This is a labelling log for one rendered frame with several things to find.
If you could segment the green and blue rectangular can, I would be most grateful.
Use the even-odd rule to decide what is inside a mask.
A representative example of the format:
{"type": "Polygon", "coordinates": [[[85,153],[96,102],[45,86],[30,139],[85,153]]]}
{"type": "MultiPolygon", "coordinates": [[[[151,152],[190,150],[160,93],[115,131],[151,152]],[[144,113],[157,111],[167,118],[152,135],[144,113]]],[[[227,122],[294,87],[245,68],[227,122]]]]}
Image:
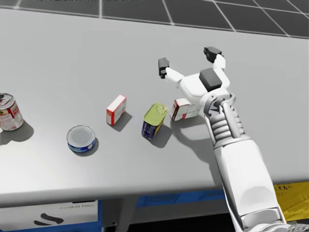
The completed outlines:
{"type": "Polygon", "coordinates": [[[152,140],[163,125],[168,108],[161,103],[154,103],[143,118],[141,134],[144,138],[152,140]]]}

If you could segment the blue box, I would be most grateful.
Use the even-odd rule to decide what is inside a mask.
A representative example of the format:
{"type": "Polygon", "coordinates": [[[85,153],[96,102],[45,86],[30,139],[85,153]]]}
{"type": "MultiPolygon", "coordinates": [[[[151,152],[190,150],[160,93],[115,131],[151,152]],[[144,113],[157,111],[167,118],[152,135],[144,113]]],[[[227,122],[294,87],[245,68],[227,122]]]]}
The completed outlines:
{"type": "Polygon", "coordinates": [[[166,193],[101,201],[103,228],[116,227],[128,210],[129,224],[223,214],[227,212],[223,190],[166,193]]]}

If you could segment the yellow box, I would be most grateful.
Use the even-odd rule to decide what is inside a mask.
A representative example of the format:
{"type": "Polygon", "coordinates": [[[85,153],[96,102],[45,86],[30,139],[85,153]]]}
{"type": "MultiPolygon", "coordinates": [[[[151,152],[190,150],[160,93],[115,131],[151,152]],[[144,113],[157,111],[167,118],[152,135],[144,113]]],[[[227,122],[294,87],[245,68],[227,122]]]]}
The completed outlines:
{"type": "Polygon", "coordinates": [[[309,181],[274,185],[286,221],[309,219],[309,181]]]}

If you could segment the red and white carton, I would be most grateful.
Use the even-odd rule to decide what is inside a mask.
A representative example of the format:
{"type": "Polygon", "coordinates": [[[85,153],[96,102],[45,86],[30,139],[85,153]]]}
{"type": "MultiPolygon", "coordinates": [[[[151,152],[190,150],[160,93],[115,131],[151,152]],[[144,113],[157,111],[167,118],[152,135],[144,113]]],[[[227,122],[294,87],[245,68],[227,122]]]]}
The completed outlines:
{"type": "Polygon", "coordinates": [[[126,110],[126,97],[118,95],[106,109],[106,122],[113,126],[126,110]]]}
{"type": "Polygon", "coordinates": [[[191,104],[186,98],[174,100],[170,117],[172,121],[185,120],[198,116],[200,106],[191,104]]]}

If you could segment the red and white can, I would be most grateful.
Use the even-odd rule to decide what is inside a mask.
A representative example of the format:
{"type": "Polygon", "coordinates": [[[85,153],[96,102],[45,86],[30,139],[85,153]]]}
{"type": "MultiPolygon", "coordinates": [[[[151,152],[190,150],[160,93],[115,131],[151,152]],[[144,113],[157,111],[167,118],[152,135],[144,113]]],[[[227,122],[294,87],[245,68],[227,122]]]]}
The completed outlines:
{"type": "Polygon", "coordinates": [[[14,131],[24,123],[19,107],[13,95],[0,93],[0,128],[14,131]]]}

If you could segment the white box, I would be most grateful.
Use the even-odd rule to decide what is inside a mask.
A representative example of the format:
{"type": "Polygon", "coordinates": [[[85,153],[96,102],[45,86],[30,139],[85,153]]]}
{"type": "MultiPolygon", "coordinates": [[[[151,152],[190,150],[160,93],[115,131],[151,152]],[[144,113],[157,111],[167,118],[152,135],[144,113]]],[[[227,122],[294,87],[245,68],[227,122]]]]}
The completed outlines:
{"type": "Polygon", "coordinates": [[[101,231],[99,206],[95,200],[0,208],[0,231],[60,232],[61,226],[68,226],[65,232],[101,231]]]}

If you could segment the blue flat can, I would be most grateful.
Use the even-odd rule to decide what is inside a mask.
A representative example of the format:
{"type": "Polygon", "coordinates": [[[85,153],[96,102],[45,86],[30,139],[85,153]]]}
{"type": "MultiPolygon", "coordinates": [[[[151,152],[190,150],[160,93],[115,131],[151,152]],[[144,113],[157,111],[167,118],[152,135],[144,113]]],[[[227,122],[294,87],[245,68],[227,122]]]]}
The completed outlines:
{"type": "Polygon", "coordinates": [[[94,131],[85,125],[77,125],[71,128],[66,136],[70,150],[76,153],[90,151],[96,144],[94,131]]]}

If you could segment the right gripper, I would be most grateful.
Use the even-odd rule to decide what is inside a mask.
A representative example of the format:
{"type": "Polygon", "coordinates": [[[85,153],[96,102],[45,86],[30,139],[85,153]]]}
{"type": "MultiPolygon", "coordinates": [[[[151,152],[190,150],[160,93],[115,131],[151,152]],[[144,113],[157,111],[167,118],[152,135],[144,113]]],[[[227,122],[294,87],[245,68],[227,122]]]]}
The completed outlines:
{"type": "Polygon", "coordinates": [[[213,68],[185,76],[172,69],[167,58],[159,58],[159,77],[177,84],[183,97],[191,104],[204,106],[210,101],[211,106],[214,106],[216,102],[231,98],[230,80],[225,74],[226,60],[222,51],[213,46],[204,47],[203,52],[213,68]]]}

